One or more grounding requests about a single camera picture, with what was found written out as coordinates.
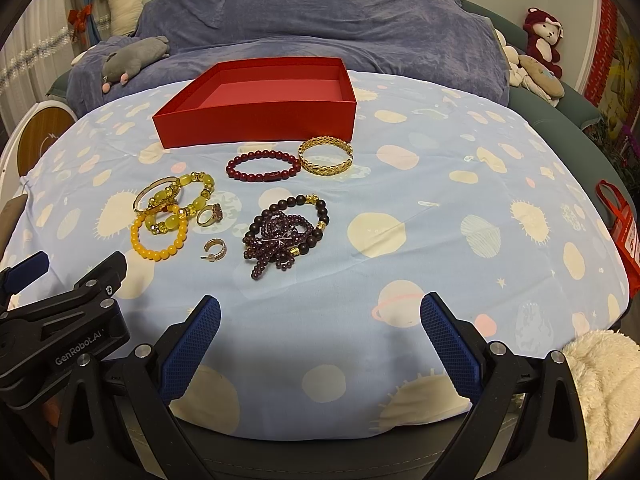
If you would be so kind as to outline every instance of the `red gift box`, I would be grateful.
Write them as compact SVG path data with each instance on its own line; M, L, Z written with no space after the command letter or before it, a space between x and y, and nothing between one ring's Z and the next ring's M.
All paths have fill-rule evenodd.
M153 116L165 148L246 140L351 141L356 98L337 57L217 63Z

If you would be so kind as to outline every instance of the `dark bead bracelet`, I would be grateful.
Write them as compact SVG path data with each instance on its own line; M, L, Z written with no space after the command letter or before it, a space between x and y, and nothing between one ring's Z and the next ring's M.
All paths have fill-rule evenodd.
M318 224L314 227L300 215L287 215L287 207L314 204L318 212ZM254 218L249 230L242 238L246 246L244 259L258 261L251 272L254 280L260 278L268 263L275 263L281 270L290 269L296 256L307 254L310 248L322 239L324 228L329 223L326 203L317 195L290 196L271 204L260 216Z
M270 171L269 173L241 173L236 170L236 166L242 162L248 160L254 160L254 158L277 158L278 160L284 160L291 164L290 170L283 171ZM276 182L277 180L286 180L290 176L296 176L300 172L300 161L289 153L276 152L275 150L258 150L257 152L243 153L230 160L226 165L226 174L229 178L235 180L241 180L243 182Z

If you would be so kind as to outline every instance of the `blue gripper pad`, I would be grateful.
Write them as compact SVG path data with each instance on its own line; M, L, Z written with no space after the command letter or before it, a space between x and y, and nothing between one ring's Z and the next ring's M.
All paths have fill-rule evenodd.
M420 303L420 321L458 395L476 404L482 395L480 366L430 294Z
M165 359L158 389L165 405L184 395L200 361L220 328L221 318L218 300L209 298Z
M49 257L39 251L15 267L9 269L4 279L4 290L9 294L18 294L27 285L35 282L49 270Z

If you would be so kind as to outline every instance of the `bag handle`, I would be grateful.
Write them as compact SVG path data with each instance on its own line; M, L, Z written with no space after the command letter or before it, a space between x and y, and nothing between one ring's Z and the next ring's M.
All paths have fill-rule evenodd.
M609 200L607 197L604 196L604 193L602 192L602 189L601 189L602 187L608 187L611 190L611 192L616 196L616 199L620 204L620 209L624 209L624 207L628 205L628 202L626 201L625 197L622 195L622 193L620 193L620 190L616 186L614 186L610 182L607 182L606 180L601 180L599 181L599 183L596 184L596 193L598 197L600 197L600 200L603 201L604 205L607 206L610 209L610 211L619 220L624 221L625 218L622 216L620 209L614 206L611 200Z

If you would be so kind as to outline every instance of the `gold ring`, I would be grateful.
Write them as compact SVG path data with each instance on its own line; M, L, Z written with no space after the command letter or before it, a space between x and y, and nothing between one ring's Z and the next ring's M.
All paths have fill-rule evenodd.
M302 156L306 150L313 146L319 146L320 144L330 144L332 146L337 146L341 150L344 150L348 158L344 162L337 164L336 166L320 166L319 164L313 164L309 162ZM300 166L305 168L309 173L313 173L321 176L329 176L336 175L338 173L342 173L343 171L347 171L351 164L353 163L353 148L350 144L344 142L341 139L336 139L335 137L322 136L322 137L314 137L313 139L306 140L300 147L298 148L298 158L300 159Z
M200 215L205 211L211 211L211 216L207 221L200 222ZM213 224L213 222L220 222L223 218L222 208L220 204L209 204L204 206L200 211L198 211L198 215L196 216L196 222L201 227L207 227Z
M226 254L226 244L220 238L214 238L213 240L209 240L206 244L204 244L205 252L209 252L209 249L214 245L222 246L222 248L216 254L207 254L207 256L201 256L201 260L209 260L210 262L216 262L225 257Z
M167 184L167 183L170 184L168 188L171 188L172 191L171 193L168 193L167 192L168 188L165 188L164 192L165 192L166 198L164 200L161 200L158 204L156 204L155 197L152 197L149 199L150 203L148 204L148 207L145 210L138 209L138 206L140 205L140 201L142 200L143 196L145 196L153 188L158 187L162 184ZM155 182L152 182L151 184L146 186L145 189L140 191L140 193L138 193L138 196L133 201L133 211L136 213L136 215L142 215L142 213L145 213L145 212L147 214L151 214L151 213L160 211L165 206L171 203L176 203L174 198L178 195L178 192L180 191L181 187L182 185L180 184L180 179L176 176L166 176L164 178L156 180Z

